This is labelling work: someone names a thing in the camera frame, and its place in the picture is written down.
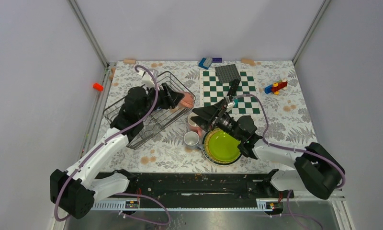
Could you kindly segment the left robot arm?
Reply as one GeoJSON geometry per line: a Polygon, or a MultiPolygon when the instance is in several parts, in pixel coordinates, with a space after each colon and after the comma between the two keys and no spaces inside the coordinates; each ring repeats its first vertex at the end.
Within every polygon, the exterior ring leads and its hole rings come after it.
{"type": "Polygon", "coordinates": [[[50,199],[55,204],[58,221],[61,208],[68,217],[80,219],[87,215],[94,203],[117,193],[126,197],[137,191],[136,182],[127,171],[114,172],[104,179],[96,179],[102,167],[119,150],[125,148],[144,128],[143,121],[154,111],[174,109],[186,97],[166,83],[159,88],[133,87],[124,97],[118,115],[104,136],[80,160],[65,171],[56,169],[50,175],[50,199]]]}

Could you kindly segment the grey dotted mug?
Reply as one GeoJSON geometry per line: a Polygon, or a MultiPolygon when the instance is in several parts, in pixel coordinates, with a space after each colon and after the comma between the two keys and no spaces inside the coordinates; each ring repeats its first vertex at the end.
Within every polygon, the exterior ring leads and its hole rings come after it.
{"type": "Polygon", "coordinates": [[[196,132],[193,132],[193,131],[187,132],[183,137],[183,141],[187,149],[202,150],[202,146],[200,144],[200,137],[196,132]]]}

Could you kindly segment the salmon ceramic mug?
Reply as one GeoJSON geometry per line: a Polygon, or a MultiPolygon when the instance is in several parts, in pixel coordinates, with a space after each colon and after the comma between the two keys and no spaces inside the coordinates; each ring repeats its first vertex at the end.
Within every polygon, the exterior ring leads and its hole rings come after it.
{"type": "Polygon", "coordinates": [[[184,97],[178,103],[178,107],[192,109],[194,107],[193,95],[189,92],[181,92],[181,93],[184,95],[184,97]]]}

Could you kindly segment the pink ceramic mug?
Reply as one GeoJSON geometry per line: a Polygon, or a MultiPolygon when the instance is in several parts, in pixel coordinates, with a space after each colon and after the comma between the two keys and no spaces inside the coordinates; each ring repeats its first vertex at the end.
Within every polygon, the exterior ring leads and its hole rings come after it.
{"type": "Polygon", "coordinates": [[[203,130],[194,122],[192,121],[192,117],[197,116],[195,113],[190,113],[187,117],[187,124],[190,131],[196,132],[198,136],[201,138],[203,136],[203,130]]]}

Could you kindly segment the black wire dish rack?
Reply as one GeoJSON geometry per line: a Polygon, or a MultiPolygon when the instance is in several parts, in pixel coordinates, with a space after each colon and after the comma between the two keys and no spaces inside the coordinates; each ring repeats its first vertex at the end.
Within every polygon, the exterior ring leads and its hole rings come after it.
{"type": "MultiPolygon", "coordinates": [[[[167,84],[175,92],[189,92],[195,95],[182,84],[170,71],[164,71],[157,76],[157,83],[167,84]]],[[[133,87],[129,90],[129,98],[122,97],[103,111],[103,116],[111,127],[119,130],[135,123],[149,111],[155,98],[155,88],[145,85],[133,87]]],[[[158,109],[154,111],[139,125],[125,132],[128,136],[130,149],[137,149],[155,135],[163,131],[182,115],[190,112],[190,108],[175,107],[172,109],[158,109]]]]}

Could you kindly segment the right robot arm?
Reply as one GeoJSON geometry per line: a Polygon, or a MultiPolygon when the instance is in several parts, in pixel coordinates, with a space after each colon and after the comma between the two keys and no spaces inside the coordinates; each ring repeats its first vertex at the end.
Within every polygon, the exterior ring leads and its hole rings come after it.
{"type": "Polygon", "coordinates": [[[319,143],[312,142],[304,149],[282,146],[257,134],[257,126],[249,115],[234,119],[229,114],[230,97],[206,107],[194,108],[192,117],[200,128],[211,132],[219,128],[238,142],[237,149],[256,160],[273,161],[290,167],[288,171],[274,170],[263,184],[269,197],[276,197],[285,190],[304,190],[317,198],[327,200],[336,188],[346,181],[345,171],[319,143]]]}

